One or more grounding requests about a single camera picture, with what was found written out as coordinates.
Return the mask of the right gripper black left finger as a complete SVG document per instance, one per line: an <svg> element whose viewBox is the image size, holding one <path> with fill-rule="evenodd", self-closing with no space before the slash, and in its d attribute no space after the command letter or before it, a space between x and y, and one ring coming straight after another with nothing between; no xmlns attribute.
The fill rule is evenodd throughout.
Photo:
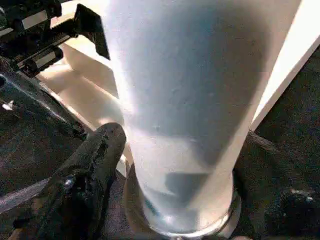
<svg viewBox="0 0 320 240"><path fill-rule="evenodd" d="M53 174L24 216L14 221L13 238L93 240L125 144L120 124L99 127Z"/></svg>

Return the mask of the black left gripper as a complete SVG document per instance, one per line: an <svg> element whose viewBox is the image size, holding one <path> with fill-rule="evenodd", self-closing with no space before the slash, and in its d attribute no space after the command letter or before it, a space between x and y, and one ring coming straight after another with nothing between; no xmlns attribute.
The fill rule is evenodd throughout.
<svg viewBox="0 0 320 240"><path fill-rule="evenodd" d="M45 70L63 58L59 45L74 37L75 32L90 40L100 56L110 59L99 14L79 3L74 19L67 18L51 26L52 19L60 17L60 0L2 0L1 72L39 73Z"/></svg>

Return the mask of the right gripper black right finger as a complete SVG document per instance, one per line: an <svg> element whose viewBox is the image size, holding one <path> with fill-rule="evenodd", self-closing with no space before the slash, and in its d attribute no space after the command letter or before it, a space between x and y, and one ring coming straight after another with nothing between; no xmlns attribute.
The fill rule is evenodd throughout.
<svg viewBox="0 0 320 240"><path fill-rule="evenodd" d="M290 155L249 131L233 172L257 239L320 238L320 194Z"/></svg>

